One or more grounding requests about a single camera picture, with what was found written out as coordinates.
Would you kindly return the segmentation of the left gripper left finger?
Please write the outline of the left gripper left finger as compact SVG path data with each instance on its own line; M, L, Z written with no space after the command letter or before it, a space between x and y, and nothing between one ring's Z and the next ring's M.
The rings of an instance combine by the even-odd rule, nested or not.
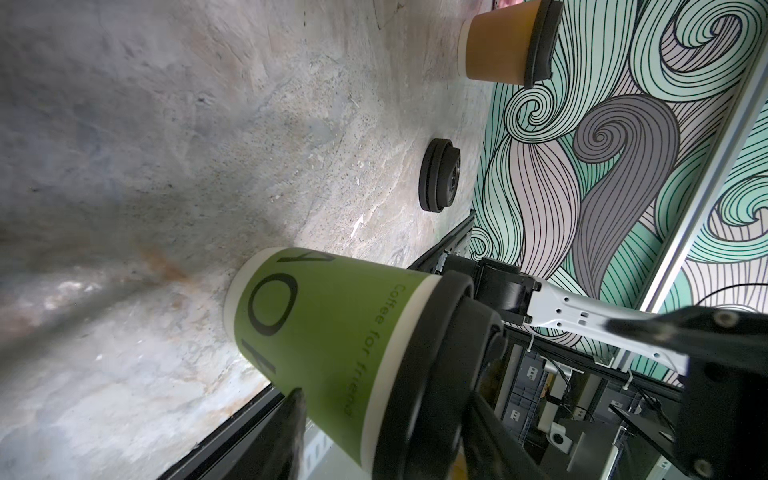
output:
M296 480L301 471L306 420L306 396L301 388L295 388L224 479Z

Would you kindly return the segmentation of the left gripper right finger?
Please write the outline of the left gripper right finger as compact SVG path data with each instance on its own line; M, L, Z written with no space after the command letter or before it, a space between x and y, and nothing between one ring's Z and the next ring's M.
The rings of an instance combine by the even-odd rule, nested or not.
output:
M464 413L464 452L469 479L548 479L477 392Z

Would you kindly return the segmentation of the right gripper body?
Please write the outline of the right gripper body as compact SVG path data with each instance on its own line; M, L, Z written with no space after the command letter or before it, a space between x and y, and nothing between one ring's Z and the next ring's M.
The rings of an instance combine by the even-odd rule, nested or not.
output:
M687 307L611 319L620 337L687 356L672 459L701 479L767 476L767 317Z

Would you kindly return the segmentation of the green paper coffee cup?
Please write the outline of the green paper coffee cup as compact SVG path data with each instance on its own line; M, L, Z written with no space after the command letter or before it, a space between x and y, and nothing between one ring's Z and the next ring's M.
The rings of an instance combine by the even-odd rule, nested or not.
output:
M365 472L419 317L439 282L424 272L304 248L267 248L236 273L224 326L282 393Z

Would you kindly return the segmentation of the brown paper coffee cup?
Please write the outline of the brown paper coffee cup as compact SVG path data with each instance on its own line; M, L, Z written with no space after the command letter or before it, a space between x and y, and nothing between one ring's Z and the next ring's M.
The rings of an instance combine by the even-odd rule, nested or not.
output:
M459 36L459 75L522 86L541 4L520 2L468 19Z

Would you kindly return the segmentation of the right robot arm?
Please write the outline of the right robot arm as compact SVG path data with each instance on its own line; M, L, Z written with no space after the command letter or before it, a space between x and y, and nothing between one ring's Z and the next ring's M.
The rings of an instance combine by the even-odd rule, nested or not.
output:
M569 293L488 259L450 255L442 270L469 275L476 299L507 324L586 336L681 374L680 411L670 432L622 408L616 414L688 475L766 478L766 315L702 306L649 314Z

